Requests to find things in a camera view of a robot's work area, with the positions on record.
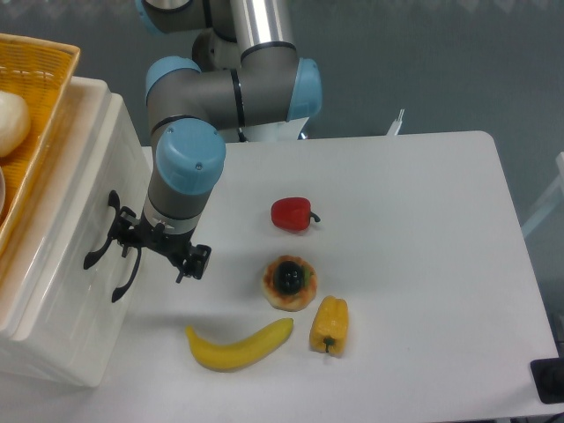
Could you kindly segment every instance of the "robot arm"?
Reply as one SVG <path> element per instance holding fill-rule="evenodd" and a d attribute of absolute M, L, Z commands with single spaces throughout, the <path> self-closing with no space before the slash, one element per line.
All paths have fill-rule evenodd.
<path fill-rule="evenodd" d="M 153 171 L 139 220 L 119 201 L 108 233 L 140 256 L 147 247 L 166 256 L 183 277 L 201 278 L 211 249 L 193 247 L 190 238 L 215 183 L 226 147 L 218 130 L 309 117 L 321 108 L 319 71 L 300 59 L 293 45 L 283 0 L 137 0 L 145 23 L 161 32 L 194 29 L 221 22 L 221 36 L 231 22 L 241 54 L 230 70 L 202 72 L 198 63 L 165 57 L 147 73 L 146 104 L 151 129 Z M 85 268 L 105 253 L 90 253 Z M 113 301 L 127 291 L 118 288 Z"/>

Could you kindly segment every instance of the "bread roll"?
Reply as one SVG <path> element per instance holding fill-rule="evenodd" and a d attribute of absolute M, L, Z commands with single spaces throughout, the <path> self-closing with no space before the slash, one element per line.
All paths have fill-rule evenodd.
<path fill-rule="evenodd" d="M 0 91 L 0 157 L 20 145 L 31 128 L 29 108 L 17 94 Z"/>

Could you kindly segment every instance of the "wicker basket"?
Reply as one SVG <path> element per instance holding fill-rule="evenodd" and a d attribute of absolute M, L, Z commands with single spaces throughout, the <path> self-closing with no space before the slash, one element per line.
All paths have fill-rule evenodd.
<path fill-rule="evenodd" d="M 79 56 L 78 47 L 0 33 L 0 91 L 23 97 L 32 120 L 24 142 L 0 158 L 6 179 L 6 201 L 0 214 L 0 255 L 26 207 L 57 109 Z"/>

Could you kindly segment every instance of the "cable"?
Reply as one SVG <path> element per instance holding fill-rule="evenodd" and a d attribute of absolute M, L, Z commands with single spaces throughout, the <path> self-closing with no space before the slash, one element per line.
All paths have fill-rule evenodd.
<path fill-rule="evenodd" d="M 564 416 L 564 412 L 559 412 L 558 414 L 554 414 L 550 419 L 545 421 L 545 423 L 553 423 L 554 421 L 558 420 L 562 416 Z"/>

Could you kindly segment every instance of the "toy food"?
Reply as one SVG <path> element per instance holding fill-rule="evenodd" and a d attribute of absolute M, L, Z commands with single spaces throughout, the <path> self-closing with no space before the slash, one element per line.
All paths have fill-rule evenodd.
<path fill-rule="evenodd" d="M 345 300 L 323 298 L 309 332 L 309 344 L 320 353 L 341 355 L 345 349 L 349 311 Z"/>
<path fill-rule="evenodd" d="M 274 307 L 298 311 L 308 306 L 317 292 L 317 275 L 301 257 L 280 256 L 264 271 L 263 294 Z"/>
<path fill-rule="evenodd" d="M 186 336 L 198 363 L 211 370 L 226 371 L 246 367 L 263 359 L 285 343 L 292 329 L 293 319 L 280 319 L 230 345 L 212 344 L 200 338 L 191 326 L 186 328 Z"/>
<path fill-rule="evenodd" d="M 26 101 L 0 91 L 0 157 L 5 157 L 26 139 L 31 117 Z"/>
<path fill-rule="evenodd" d="M 308 229 L 311 219 L 320 222 L 319 216 L 311 211 L 311 203 L 307 198 L 282 198 L 271 207 L 272 223 L 287 231 L 299 232 Z"/>

